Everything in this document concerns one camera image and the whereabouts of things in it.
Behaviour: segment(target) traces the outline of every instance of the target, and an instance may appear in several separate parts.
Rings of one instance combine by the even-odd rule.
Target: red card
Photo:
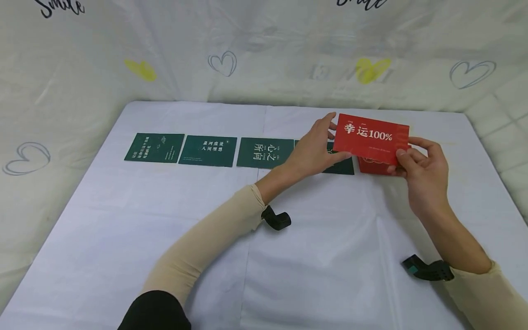
[[[359,162],[361,173],[390,175],[389,172],[387,172],[390,165],[387,163],[363,157],[358,157],[357,161]]]
[[[397,165],[396,150],[407,149],[408,142],[407,125],[340,114],[334,150]]]

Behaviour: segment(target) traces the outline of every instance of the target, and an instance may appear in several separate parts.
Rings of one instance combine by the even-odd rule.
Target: beige sleeve
[[[481,275],[451,270],[455,278],[445,286],[475,330],[528,329],[528,304],[496,263]]]
[[[258,227],[264,208],[255,185],[237,191],[162,255],[150,272],[142,293],[166,291],[183,306],[198,276],[238,237]]]

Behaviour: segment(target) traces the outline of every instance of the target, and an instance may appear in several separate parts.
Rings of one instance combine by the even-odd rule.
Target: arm
[[[450,264],[455,279],[445,286],[455,304],[476,330],[528,328],[528,304],[449,206],[448,165],[440,145],[415,137],[409,142],[426,149],[428,156],[412,148],[399,150],[403,168],[389,172],[406,178],[411,209]]]
[[[237,238],[258,227],[265,205],[303,178],[350,158],[350,153],[326,152],[327,139],[334,138],[328,129],[335,130],[335,115],[316,121],[283,165],[236,192],[176,241],[158,260],[142,293],[166,291],[184,305],[204,269]]]

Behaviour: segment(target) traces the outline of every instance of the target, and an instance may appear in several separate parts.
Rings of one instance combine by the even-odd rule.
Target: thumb
[[[345,159],[349,159],[350,157],[352,157],[351,153],[342,151],[339,153],[331,154],[330,162],[332,163],[332,165],[334,165],[336,163],[344,161]]]
[[[398,149],[396,151],[396,158],[398,159],[398,162],[401,164],[401,166],[405,168],[407,173],[411,173],[420,168],[420,165],[416,164],[414,159],[412,159],[411,155],[409,155],[403,149]]]

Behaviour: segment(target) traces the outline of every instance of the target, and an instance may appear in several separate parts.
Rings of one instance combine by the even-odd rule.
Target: white fabric backdrop
[[[0,5],[0,310],[135,99],[464,112],[526,217],[528,2],[343,2]]]

